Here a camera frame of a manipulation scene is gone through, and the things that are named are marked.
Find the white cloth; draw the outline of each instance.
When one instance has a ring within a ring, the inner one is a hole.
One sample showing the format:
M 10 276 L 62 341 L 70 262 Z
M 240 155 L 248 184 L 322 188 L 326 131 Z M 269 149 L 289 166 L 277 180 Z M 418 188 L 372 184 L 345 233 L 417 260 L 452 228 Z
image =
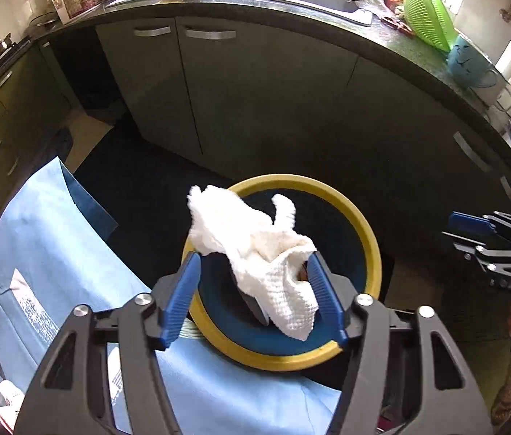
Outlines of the white cloth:
M 256 298 L 284 334 L 306 340 L 318 304 L 310 283 L 298 281 L 297 274 L 316 247 L 310 238 L 294 232 L 294 203 L 276 194 L 272 223 L 267 214 L 229 190 L 208 186 L 202 192 L 194 186 L 187 198 L 195 249 L 203 255 L 225 253 L 237 287 Z

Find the granite countertop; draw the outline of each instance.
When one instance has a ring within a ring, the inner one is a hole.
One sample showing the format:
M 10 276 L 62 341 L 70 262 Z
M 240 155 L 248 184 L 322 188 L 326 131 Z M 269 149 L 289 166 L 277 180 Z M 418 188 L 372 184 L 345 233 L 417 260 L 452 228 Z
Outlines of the granite countertop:
M 360 26 L 330 12 L 279 0 L 130 0 L 101 5 L 84 18 L 36 34 L 0 68 L 0 77 L 33 43 L 56 34 L 120 20 L 198 16 L 253 22 L 305 34 L 353 51 L 389 69 L 454 112 L 495 149 L 511 168 L 511 149 L 484 117 L 486 107 L 446 71 L 444 55 L 418 37 L 408 37 L 378 18 L 378 4 L 359 2 L 375 12 L 372 26 Z

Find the green plastic basket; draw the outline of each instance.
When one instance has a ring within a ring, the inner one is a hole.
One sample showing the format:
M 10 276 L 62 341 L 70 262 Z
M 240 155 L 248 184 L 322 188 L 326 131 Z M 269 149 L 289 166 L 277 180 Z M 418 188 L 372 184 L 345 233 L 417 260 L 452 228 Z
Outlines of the green plastic basket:
M 449 52 L 457 31 L 442 0 L 404 0 L 404 17 L 424 42 Z

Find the blue mug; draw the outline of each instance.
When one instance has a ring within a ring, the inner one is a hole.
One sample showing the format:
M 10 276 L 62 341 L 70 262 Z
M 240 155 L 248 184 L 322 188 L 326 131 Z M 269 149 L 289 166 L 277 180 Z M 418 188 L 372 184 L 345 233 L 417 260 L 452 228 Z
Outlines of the blue mug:
M 489 88 L 497 84 L 498 72 L 481 49 L 459 34 L 447 59 L 449 74 L 463 88 Z

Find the metal screw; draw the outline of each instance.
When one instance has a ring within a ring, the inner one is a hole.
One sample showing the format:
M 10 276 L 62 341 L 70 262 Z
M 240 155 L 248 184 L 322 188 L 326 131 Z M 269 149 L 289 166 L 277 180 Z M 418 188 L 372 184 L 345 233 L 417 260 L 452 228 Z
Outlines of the metal screw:
M 425 319 L 430 319 L 435 315 L 435 310 L 431 306 L 421 306 L 419 307 L 419 314 Z
M 88 306 L 85 304 L 76 306 L 72 313 L 77 317 L 83 317 L 88 314 Z
M 153 297 L 149 293 L 141 293 L 135 297 L 135 302 L 139 306 L 146 306 L 151 301 L 153 301 Z
M 372 296 L 370 295 L 358 295 L 356 296 L 356 302 L 360 304 L 361 306 L 371 306 L 374 302 L 374 299 L 372 299 Z

